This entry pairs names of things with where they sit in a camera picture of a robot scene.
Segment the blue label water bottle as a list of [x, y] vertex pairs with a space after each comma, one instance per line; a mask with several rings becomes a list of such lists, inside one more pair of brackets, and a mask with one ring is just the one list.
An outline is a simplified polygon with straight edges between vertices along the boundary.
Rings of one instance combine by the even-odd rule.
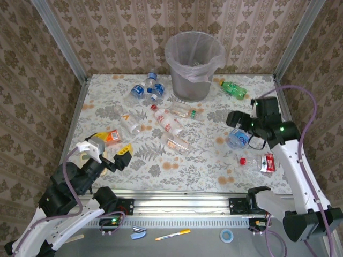
[[135, 105], [140, 102], [145, 93], [145, 83], [141, 82], [133, 86], [128, 96], [125, 98], [127, 105]]
[[153, 87], [149, 87], [147, 92], [151, 94], [151, 100], [155, 101], [163, 96], [165, 87], [163, 84], [156, 83]]
[[146, 79], [144, 80], [144, 88], [147, 91], [148, 88], [152, 88], [157, 82], [157, 71], [156, 68], [150, 68], [147, 73]]

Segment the grey mesh waste bin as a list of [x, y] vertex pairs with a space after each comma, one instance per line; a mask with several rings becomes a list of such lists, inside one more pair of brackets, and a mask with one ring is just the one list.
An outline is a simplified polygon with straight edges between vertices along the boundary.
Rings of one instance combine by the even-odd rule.
[[189, 80], [182, 78], [175, 71], [170, 69], [172, 88], [174, 95], [182, 101], [186, 102], [198, 102], [203, 100], [210, 92], [210, 86], [212, 83], [212, 75], [210, 82], [198, 82], [193, 83]]

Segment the small circuit board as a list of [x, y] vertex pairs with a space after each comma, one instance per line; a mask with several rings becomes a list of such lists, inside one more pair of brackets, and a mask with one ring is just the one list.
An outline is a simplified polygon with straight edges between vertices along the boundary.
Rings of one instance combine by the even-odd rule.
[[267, 219], [249, 219], [249, 227], [248, 229], [252, 232], [264, 232], [266, 230], [266, 222]]
[[121, 218], [102, 218], [99, 220], [100, 227], [117, 227], [121, 222]]

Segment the floral plastic tablecloth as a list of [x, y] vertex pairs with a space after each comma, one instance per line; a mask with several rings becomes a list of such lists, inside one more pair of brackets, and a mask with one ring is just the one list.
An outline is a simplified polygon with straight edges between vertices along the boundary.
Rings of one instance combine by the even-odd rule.
[[[191, 146], [188, 155], [181, 155], [161, 142], [163, 128], [151, 110], [145, 95], [138, 104], [127, 105], [125, 98], [131, 88], [143, 81], [142, 75], [94, 75], [78, 119], [69, 150], [96, 132], [117, 129], [122, 142], [107, 147], [108, 158], [127, 144], [133, 147], [133, 157], [123, 171], [100, 176], [94, 188], [109, 186], [124, 190], [171, 190], [196, 192], [244, 193], [257, 186], [268, 186], [276, 194], [289, 194], [290, 186], [282, 167], [273, 173], [251, 171], [239, 164], [239, 157], [267, 153], [269, 148], [254, 138], [249, 147], [233, 150], [227, 145], [230, 128], [226, 125], [229, 112], [249, 113], [250, 101], [273, 90], [272, 75], [216, 75], [208, 96], [192, 104], [202, 114], [201, 121], [180, 118], [184, 141]], [[219, 82], [231, 81], [247, 90], [243, 100], [223, 91]], [[132, 135], [125, 130], [114, 113], [120, 105], [141, 125], [141, 132]]]

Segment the aluminium frame post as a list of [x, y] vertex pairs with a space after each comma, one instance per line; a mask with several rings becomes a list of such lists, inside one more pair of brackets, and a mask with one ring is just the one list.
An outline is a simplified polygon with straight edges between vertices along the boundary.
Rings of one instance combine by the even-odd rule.
[[47, 0], [31, 0], [34, 7], [38, 11], [43, 22], [46, 24], [48, 31], [51, 33], [63, 56], [68, 62], [74, 75], [83, 84], [87, 80], [87, 75], [81, 62], [78, 60], [75, 51], [68, 42], [66, 34], [63, 32], [61, 25], [53, 14]]
[[280, 82], [287, 68], [291, 64], [301, 44], [304, 42], [306, 35], [309, 33], [311, 26], [317, 18], [320, 10], [324, 6], [326, 0], [310, 0], [309, 5], [304, 12], [285, 52], [283, 53], [280, 62], [278, 63], [273, 75], [276, 81]]

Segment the clear bottle brown label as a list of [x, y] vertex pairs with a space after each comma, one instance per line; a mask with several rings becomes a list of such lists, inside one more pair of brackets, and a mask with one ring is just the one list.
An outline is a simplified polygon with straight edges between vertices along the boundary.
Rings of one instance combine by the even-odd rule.
[[169, 132], [163, 133], [163, 135], [161, 136], [161, 142], [181, 155], [188, 155], [191, 149], [189, 143], [185, 142], [177, 136], [172, 135]]

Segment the clear bottle green label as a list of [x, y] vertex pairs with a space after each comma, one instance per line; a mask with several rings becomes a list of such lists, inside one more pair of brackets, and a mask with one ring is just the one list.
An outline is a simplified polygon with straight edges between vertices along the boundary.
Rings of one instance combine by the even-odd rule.
[[174, 101], [169, 107], [169, 111], [183, 118], [190, 118], [201, 121], [202, 114], [188, 104]]

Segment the translucent pink bin liner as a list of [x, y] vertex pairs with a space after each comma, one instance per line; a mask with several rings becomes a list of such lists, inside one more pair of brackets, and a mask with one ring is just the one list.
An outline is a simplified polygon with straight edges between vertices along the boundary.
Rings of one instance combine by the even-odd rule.
[[193, 83], [210, 82], [218, 68], [226, 64], [226, 50], [215, 37], [196, 31], [170, 37], [165, 46], [170, 69]]

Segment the white label orange chevron bottle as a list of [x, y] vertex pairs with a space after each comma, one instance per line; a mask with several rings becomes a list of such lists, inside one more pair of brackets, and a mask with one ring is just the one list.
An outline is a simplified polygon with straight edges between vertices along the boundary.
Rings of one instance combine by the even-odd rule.
[[141, 132], [141, 125], [136, 121], [134, 116], [124, 110], [122, 106], [116, 105], [114, 107], [114, 113], [119, 116], [121, 124], [130, 134], [138, 135]]

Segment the long aluminium mounting rail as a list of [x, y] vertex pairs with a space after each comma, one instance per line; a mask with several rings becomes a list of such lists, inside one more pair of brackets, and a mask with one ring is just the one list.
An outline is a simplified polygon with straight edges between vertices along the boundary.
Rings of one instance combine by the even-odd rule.
[[[132, 216], [141, 217], [197, 217], [232, 215], [229, 209], [229, 198], [245, 198], [243, 194], [224, 193], [183, 193], [183, 192], [141, 192], [130, 190], [111, 190], [108, 186], [100, 187], [96, 192], [82, 195], [81, 210], [76, 213], [116, 206], [118, 198], [135, 200]], [[119, 215], [114, 211], [109, 215]], [[257, 214], [238, 214], [241, 217], [262, 217]]]

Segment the orange label plastic bottle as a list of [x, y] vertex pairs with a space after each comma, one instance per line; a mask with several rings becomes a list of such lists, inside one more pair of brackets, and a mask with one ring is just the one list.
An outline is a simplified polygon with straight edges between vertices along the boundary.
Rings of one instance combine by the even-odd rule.
[[121, 143], [122, 142], [121, 132], [117, 129], [105, 132], [104, 142], [107, 146]]

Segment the red cap white label bottle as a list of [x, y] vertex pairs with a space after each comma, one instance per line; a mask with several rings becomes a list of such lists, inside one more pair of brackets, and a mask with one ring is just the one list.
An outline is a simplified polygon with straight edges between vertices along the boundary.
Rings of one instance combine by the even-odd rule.
[[151, 110], [153, 111], [155, 119], [160, 126], [165, 129], [165, 131], [177, 137], [184, 135], [183, 126], [169, 110], [165, 108], [159, 108], [155, 104], [151, 106]]

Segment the flat wooden stick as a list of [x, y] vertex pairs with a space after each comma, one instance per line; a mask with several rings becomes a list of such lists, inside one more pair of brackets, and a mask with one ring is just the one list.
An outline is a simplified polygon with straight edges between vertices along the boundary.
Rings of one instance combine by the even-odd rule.
[[77, 235], [77, 236], [73, 236], [73, 237], [70, 237], [68, 240], [66, 240], [64, 243], [70, 243], [70, 242], [73, 242], [73, 241], [76, 241], [76, 240], [80, 240], [80, 239], [83, 239], [84, 238], [84, 235], [83, 234], [80, 234], [80, 235]]

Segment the green bottle yellow cap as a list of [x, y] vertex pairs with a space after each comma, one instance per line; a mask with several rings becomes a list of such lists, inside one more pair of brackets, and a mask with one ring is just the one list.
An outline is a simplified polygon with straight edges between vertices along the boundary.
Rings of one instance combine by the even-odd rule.
[[221, 81], [219, 82], [219, 85], [224, 92], [235, 97], [238, 100], [243, 100], [245, 95], [247, 94], [247, 90], [245, 88], [231, 81]]

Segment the blue cap clear water bottle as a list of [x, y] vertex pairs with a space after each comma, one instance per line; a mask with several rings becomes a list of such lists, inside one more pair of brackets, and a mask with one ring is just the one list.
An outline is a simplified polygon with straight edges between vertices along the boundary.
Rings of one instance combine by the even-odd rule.
[[234, 128], [230, 131], [227, 138], [227, 145], [233, 150], [239, 150], [249, 147], [250, 136], [241, 129]]

